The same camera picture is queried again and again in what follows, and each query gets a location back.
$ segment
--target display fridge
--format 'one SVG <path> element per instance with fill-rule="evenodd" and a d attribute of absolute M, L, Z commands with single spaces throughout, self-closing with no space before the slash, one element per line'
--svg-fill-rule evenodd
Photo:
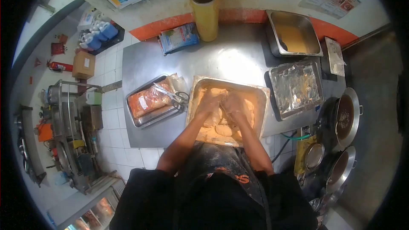
<path fill-rule="evenodd" d="M 107 177 L 94 192 L 76 192 L 48 210 L 57 230 L 104 230 L 115 214 L 125 188 L 123 180 Z"/>

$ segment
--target red fire extinguisher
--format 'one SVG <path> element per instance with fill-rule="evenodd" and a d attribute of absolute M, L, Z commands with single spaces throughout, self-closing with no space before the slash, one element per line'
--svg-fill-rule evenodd
<path fill-rule="evenodd" d="M 73 66 L 71 64 L 65 64 L 61 62 L 50 62 L 50 61 L 47 62 L 47 67 L 49 70 L 52 70 L 55 72 L 63 72 L 63 71 L 72 72 Z"/>

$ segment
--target black apron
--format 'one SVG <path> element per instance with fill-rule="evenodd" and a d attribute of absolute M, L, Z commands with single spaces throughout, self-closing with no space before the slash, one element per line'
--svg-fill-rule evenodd
<path fill-rule="evenodd" d="M 196 142 L 191 155 L 176 177 L 173 229 L 178 229 L 179 208 L 185 202 L 191 188 L 198 181 L 206 182 L 215 172 L 224 173 L 240 183 L 246 193 L 264 208 L 267 230 L 271 230 L 267 197 L 261 182 L 254 175 L 244 149 L 203 142 Z"/>

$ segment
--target green hose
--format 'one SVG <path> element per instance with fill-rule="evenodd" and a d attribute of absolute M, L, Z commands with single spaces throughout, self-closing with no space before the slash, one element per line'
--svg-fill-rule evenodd
<path fill-rule="evenodd" d="M 283 135 L 283 136 L 286 137 L 287 139 L 297 140 L 297 141 L 304 140 L 305 138 L 309 138 L 309 136 L 310 136 L 310 134 L 306 134 L 306 135 L 301 136 L 301 137 L 290 137 L 290 136 L 287 136 L 287 135 L 285 135 L 285 134 L 283 134 L 283 133 L 281 133 L 281 135 Z"/>

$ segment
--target metal tray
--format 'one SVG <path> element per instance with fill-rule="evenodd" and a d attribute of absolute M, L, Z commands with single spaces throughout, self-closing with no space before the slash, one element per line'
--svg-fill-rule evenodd
<path fill-rule="evenodd" d="M 220 79 L 220 78 L 212 78 L 212 77 L 207 77 L 207 76 L 202 76 L 202 75 L 195 75 L 193 77 L 193 86 L 192 86 L 192 91 L 190 94 L 189 109 L 188 109 L 187 117 L 186 117 L 186 126 L 193 119 L 193 116 L 196 112 L 196 108 L 198 105 L 197 97 L 199 95 L 199 90 L 202 87 L 216 87 L 216 88 L 221 88 L 221 89 L 235 90 L 235 91 L 238 91 L 239 93 L 249 95 L 247 99 L 250 100 L 253 103 L 254 108 L 257 109 L 254 112 L 253 129 L 255 130 L 259 139 L 263 136 L 263 130 L 264 130 L 264 125 L 265 125 L 265 120 L 267 117 L 267 108 L 268 108 L 268 103 L 269 103 L 268 98 L 270 97 L 270 89 L 268 89 L 267 87 L 262 87 L 258 85 L 241 84 L 241 83 L 237 83 L 237 82 L 225 80 L 225 79 Z M 236 141 L 233 138 L 231 138 L 231 141 L 227 142 L 227 141 L 220 141 L 217 139 L 208 139 L 208 138 L 202 139 L 200 138 L 200 135 L 198 135 L 198 138 L 196 140 L 203 141 L 203 142 L 210 142 L 210 143 L 214 143 L 218 145 L 228 145 L 228 146 L 234 146 L 234 147 L 243 146 L 242 142 Z"/>
<path fill-rule="evenodd" d="M 142 129 L 145 128 L 149 125 L 152 125 L 158 121 L 164 120 L 166 118 L 169 118 L 171 116 L 181 114 L 185 107 L 183 105 L 178 105 L 178 107 L 174 107 L 173 105 L 166 105 L 164 107 L 158 108 L 154 111 L 151 111 L 147 113 L 146 115 L 143 115 L 138 118 L 134 118 L 132 115 L 132 110 L 130 109 L 129 103 L 128 103 L 128 97 L 139 93 L 140 91 L 149 89 L 153 83 L 159 83 L 160 81 L 163 81 L 166 79 L 168 75 L 167 74 L 161 74 L 157 76 L 156 78 L 150 80 L 149 82 L 143 84 L 142 86 L 138 87 L 136 90 L 132 91 L 128 95 L 125 96 L 125 103 L 128 108 L 128 114 L 130 115 L 130 118 L 133 120 L 133 124 L 137 129 Z"/>
<path fill-rule="evenodd" d="M 317 92 L 319 95 L 319 99 L 313 101 L 310 104 L 307 104 L 305 106 L 299 107 L 297 109 L 291 110 L 289 112 L 285 112 L 284 114 L 280 113 L 280 108 L 279 108 L 279 93 L 277 91 L 274 90 L 274 81 L 273 81 L 273 75 L 275 75 L 277 72 L 281 71 L 281 70 L 285 70 L 288 69 L 289 67 L 293 66 L 294 64 L 302 66 L 302 65 L 312 65 L 312 69 L 313 69 L 313 73 L 315 75 L 315 82 L 317 84 Z M 314 61 L 304 61 L 304 62 L 297 62 L 297 63 L 286 63 L 286 64 L 281 64 L 278 67 L 271 67 L 268 70 L 268 75 L 270 77 L 270 81 L 273 87 L 273 93 L 274 93 L 274 98 L 275 98 L 275 102 L 277 105 L 277 109 L 280 115 L 281 120 L 285 120 L 287 118 L 289 118 L 290 116 L 293 115 L 297 115 L 300 114 L 301 112 L 310 110 L 310 109 L 314 109 L 316 106 L 320 105 L 323 101 L 324 101 L 324 93 L 322 90 L 322 86 L 321 86 L 321 79 L 320 79 L 320 75 L 318 74 L 318 67 L 316 62 Z"/>
<path fill-rule="evenodd" d="M 269 22 L 266 23 L 266 33 L 274 56 L 324 55 L 309 17 L 273 10 L 266 10 L 266 13 L 269 19 Z M 304 52 L 299 51 L 299 44 L 303 44 L 305 47 Z"/>

